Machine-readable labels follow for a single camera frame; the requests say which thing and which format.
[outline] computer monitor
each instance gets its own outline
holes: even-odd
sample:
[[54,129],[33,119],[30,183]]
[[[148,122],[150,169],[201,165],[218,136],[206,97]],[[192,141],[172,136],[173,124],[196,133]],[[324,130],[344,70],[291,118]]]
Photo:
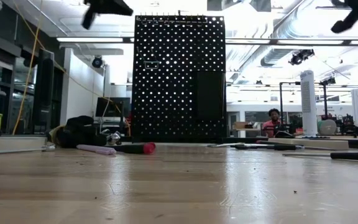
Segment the computer monitor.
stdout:
[[96,117],[121,117],[120,110],[122,108],[122,104],[124,105],[123,117],[128,117],[131,111],[131,99],[129,97],[110,97],[109,98],[113,103],[108,101],[103,97],[98,98],[98,104],[96,105]]

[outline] cable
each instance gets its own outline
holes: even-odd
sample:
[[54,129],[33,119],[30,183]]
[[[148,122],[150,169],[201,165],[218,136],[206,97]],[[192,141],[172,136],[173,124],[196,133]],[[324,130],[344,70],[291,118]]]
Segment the cable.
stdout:
[[329,68],[331,68],[332,70],[334,70],[336,73],[338,73],[338,74],[342,75],[343,77],[347,78],[348,80],[351,80],[349,77],[345,76],[345,75],[344,75],[344,74],[342,74],[340,71],[336,70],[334,67],[332,67],[332,66],[328,65],[328,63],[327,63],[327,62],[325,62],[325,61],[321,60],[321,59],[320,59],[320,58],[318,58],[317,56],[314,56],[314,57],[316,57],[316,58],[317,58],[320,62],[323,62],[325,65],[327,65]]
[[[43,50],[47,50],[44,45],[41,43],[41,41],[37,38],[37,35],[34,33],[34,31],[31,29],[31,26],[29,25],[29,23],[26,21],[26,19],[24,18],[23,16],[23,13],[21,12],[21,10],[19,9],[19,6],[17,5],[16,1],[13,0],[13,4],[15,5],[15,8],[17,9],[17,12],[19,13],[19,15],[21,16],[22,20],[24,21],[24,23],[26,24],[27,28],[29,28],[31,34],[35,37],[35,41],[39,43],[39,45],[41,46],[41,49]],[[70,74],[68,74],[66,72],[66,70],[60,66],[55,60],[53,60],[55,66],[57,66],[59,68],[59,70],[61,70],[65,75],[67,75],[71,80],[73,80],[77,85],[79,85],[80,87],[84,88],[86,91],[92,93],[92,94],[95,94],[96,96],[98,97],[102,97],[103,99],[105,100],[108,100],[109,103],[112,103],[113,105],[116,106],[116,109],[118,110],[119,113],[121,113],[121,110],[118,108],[118,106],[116,104],[114,104],[114,102],[112,100],[110,100],[109,98],[106,98],[104,96],[101,96],[89,89],[87,89],[87,87],[83,86],[82,84],[80,84],[79,82],[77,82],[73,77],[70,76]],[[129,134],[129,137],[131,136],[131,125],[128,123],[128,121],[125,119],[125,122],[126,124],[128,125],[128,134]]]
[[[109,99],[111,97],[111,86],[110,86],[110,92],[109,92]],[[103,111],[103,114],[102,114],[102,119],[100,120],[100,130],[99,130],[99,133],[102,133],[102,125],[103,125],[103,118],[104,118],[104,114],[106,113],[106,110],[107,110],[107,107],[109,106],[109,102],[106,103],[106,107]]]
[[20,118],[22,116],[22,111],[23,111],[23,105],[24,105],[24,100],[25,100],[25,95],[27,93],[27,88],[29,87],[29,80],[30,80],[30,74],[31,74],[31,71],[32,71],[32,64],[34,62],[34,54],[35,54],[35,48],[37,46],[37,40],[38,40],[38,34],[39,34],[39,31],[40,31],[40,26],[41,26],[41,21],[42,21],[42,5],[44,3],[44,0],[41,0],[41,5],[40,5],[40,14],[38,16],[38,24],[37,24],[37,30],[35,31],[35,40],[34,40],[34,45],[32,47],[32,53],[31,53],[31,61],[30,61],[30,66],[29,66],[29,72],[27,73],[27,78],[25,80],[25,87],[24,87],[24,92],[23,92],[23,99],[22,99],[22,102],[20,104],[20,109],[19,109],[19,114],[17,115],[17,119],[16,119],[16,124],[13,128],[13,133],[12,135],[15,135],[16,133],[16,129],[17,129],[17,126],[19,125],[19,121],[20,121]]

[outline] wooden tabletop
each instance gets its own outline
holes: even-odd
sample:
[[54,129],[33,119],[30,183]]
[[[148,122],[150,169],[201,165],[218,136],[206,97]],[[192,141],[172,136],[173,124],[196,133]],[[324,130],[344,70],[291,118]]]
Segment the wooden tabletop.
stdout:
[[0,155],[0,223],[358,223],[358,162],[157,145]]

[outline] door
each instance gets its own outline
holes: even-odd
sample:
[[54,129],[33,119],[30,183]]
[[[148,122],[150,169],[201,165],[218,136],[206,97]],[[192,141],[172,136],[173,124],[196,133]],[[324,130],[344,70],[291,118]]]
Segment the door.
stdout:
[[240,120],[240,112],[227,112],[227,130],[229,137],[239,137],[239,132],[233,129],[234,122]]

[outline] man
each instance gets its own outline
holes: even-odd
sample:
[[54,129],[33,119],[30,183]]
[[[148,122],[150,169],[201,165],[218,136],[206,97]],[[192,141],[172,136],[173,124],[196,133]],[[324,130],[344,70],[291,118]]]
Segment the man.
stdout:
[[266,130],[266,134],[267,137],[269,138],[274,138],[274,133],[273,133],[273,127],[280,124],[280,112],[278,111],[278,109],[273,108],[270,111],[268,111],[268,116],[270,117],[270,121],[267,121],[264,123],[264,125],[262,126],[262,129],[264,130],[265,128],[267,128],[268,130]]

